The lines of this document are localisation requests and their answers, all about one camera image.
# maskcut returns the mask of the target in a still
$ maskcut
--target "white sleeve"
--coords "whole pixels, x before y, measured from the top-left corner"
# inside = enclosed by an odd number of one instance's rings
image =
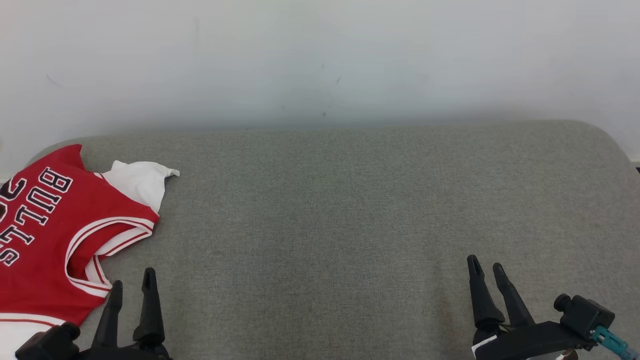
[[[156,214],[164,197],[164,179],[172,175],[180,176],[180,172],[149,161],[126,164],[117,160],[110,171],[101,174],[114,188]]]

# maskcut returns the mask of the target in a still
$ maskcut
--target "jersey armhole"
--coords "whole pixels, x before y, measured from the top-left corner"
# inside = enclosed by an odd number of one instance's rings
[[[82,241],[87,239],[93,233],[113,224],[127,224],[133,226],[132,229],[124,231],[110,240],[108,240],[92,257],[91,261],[85,268],[85,274],[87,280],[76,279],[69,275],[68,263],[71,255],[80,246]],[[65,257],[65,276],[71,283],[71,285],[82,290],[83,292],[104,298],[111,289],[111,283],[104,276],[102,267],[100,266],[99,258],[101,256],[111,256],[118,251],[126,248],[127,246],[149,237],[153,233],[154,223],[144,219],[136,217],[111,217],[105,218],[93,222],[80,231],[71,239],[67,248],[67,255]]]

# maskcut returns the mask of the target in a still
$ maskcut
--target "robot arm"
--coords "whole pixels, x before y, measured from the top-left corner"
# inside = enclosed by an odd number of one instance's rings
[[[80,329],[70,322],[65,322],[47,332],[35,334],[15,352],[15,357],[18,360],[171,360],[162,345],[164,325],[156,271],[153,268],[145,270],[142,293],[144,299],[140,325],[133,332],[133,345],[118,347],[118,313],[122,308],[122,282],[115,281],[109,293],[109,300],[102,310],[91,348],[80,352],[78,346],[73,343],[80,335]]]
[[[609,332],[615,314],[593,300],[562,294],[554,303],[554,308],[564,313],[560,323],[535,323],[502,265],[496,263],[495,281],[511,322],[504,325],[504,315],[493,303],[477,257],[470,255],[467,265],[477,329],[472,350],[477,360],[576,360],[575,350],[591,351],[598,345],[622,360],[640,360],[640,354]]]

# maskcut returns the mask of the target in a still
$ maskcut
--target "white jersey trim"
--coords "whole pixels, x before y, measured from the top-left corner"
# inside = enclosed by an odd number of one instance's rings
[[[45,315],[20,314],[20,313],[0,313],[0,322],[35,322],[44,325],[62,325],[65,321],[59,318]]]
[[[80,246],[80,244],[85,239],[87,239],[96,231],[113,224],[128,224],[128,225],[134,226],[135,227],[134,229],[136,231],[131,232],[130,233],[131,236],[127,236],[127,237],[115,236],[111,240],[107,241],[107,243],[110,243],[110,246],[109,246],[110,251],[104,254],[107,256],[115,254],[120,249],[123,249],[124,247],[136,241],[149,237],[152,234],[153,228],[154,228],[154,223],[144,218],[112,217],[112,218],[105,218],[102,220],[98,220],[96,222],[92,222],[89,225],[80,229],[80,231],[76,233],[76,235],[69,242],[69,246],[67,248],[67,255],[65,257],[65,275],[67,276],[67,279],[69,280],[69,282],[71,282],[73,286],[75,286],[76,288],[79,288],[80,290],[83,290],[84,292],[90,295],[105,297],[107,296],[107,294],[109,293],[109,290],[111,289],[111,283],[109,283],[106,277],[104,277],[104,272],[102,271],[102,267],[100,266],[100,262],[98,261],[97,256],[94,256],[92,260],[89,262],[89,264],[87,265],[87,267],[85,267],[84,269],[85,274],[87,275],[88,281],[76,279],[74,277],[69,276],[69,272],[67,270],[68,262],[69,262],[69,259],[71,258],[71,255],[76,251],[78,246]]]

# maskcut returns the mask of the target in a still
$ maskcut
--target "white label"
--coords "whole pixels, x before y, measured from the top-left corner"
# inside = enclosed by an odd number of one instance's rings
[[[476,358],[476,350],[477,350],[479,347],[483,346],[484,344],[490,343],[490,342],[492,342],[493,340],[496,340],[497,338],[498,338],[498,336],[497,336],[497,335],[493,335],[491,338],[488,338],[488,339],[486,339],[486,340],[480,341],[479,343],[477,343],[477,344],[475,344],[474,346],[472,346],[472,347],[471,347],[471,351],[473,351],[473,352],[474,352],[474,359]]]

